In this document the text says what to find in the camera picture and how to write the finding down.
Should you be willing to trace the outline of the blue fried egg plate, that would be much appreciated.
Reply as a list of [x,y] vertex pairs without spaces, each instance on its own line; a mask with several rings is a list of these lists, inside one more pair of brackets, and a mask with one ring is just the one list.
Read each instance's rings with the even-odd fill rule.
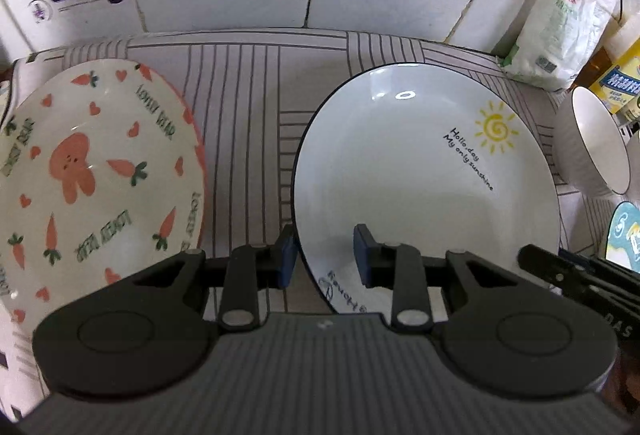
[[634,273],[640,271],[640,215],[638,207],[631,202],[615,207],[602,254],[609,262]]

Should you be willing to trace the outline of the white sun plate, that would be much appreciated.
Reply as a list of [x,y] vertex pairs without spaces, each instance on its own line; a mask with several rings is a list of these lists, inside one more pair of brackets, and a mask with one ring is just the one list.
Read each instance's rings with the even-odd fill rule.
[[435,65],[379,66],[335,89],[300,143],[292,203],[304,262],[340,314],[392,308],[390,291],[360,280],[360,224],[381,243],[433,257],[465,250],[510,271],[525,245],[560,245],[534,134],[492,90]]

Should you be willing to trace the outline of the white ribbed bowl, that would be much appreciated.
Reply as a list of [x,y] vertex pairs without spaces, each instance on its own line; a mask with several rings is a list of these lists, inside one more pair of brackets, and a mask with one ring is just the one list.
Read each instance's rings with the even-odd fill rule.
[[602,101],[577,87],[556,112],[552,155],[561,178],[590,198],[624,195],[630,163],[620,130]]

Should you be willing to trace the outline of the pink rabbit carrot plate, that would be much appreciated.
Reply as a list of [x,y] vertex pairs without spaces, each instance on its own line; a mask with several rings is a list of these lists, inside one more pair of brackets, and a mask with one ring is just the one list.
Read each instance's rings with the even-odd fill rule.
[[204,144],[160,73],[103,59],[32,92],[1,134],[1,302],[24,331],[200,241]]

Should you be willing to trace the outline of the striped table cloth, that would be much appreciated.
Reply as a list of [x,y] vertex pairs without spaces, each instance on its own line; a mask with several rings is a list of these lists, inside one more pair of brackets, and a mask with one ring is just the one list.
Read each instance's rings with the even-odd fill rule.
[[94,59],[143,63],[175,86],[205,143],[209,254],[273,240],[291,217],[300,137],[338,85],[375,66],[423,62],[483,84],[527,124],[544,151],[560,96],[506,78],[495,57],[407,37],[337,31],[228,31],[141,35],[37,52],[3,72],[14,102]]

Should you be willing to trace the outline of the yellow label cooking wine bottle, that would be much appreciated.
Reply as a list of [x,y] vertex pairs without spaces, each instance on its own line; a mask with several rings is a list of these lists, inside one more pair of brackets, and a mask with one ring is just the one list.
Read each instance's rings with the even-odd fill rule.
[[639,13],[614,25],[575,80],[616,114],[639,95]]

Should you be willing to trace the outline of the white salt bag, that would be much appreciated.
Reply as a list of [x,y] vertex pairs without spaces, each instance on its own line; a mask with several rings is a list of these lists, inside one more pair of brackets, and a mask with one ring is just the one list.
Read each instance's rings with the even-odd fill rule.
[[558,91],[569,88],[592,56],[616,0],[535,0],[500,63],[507,77]]

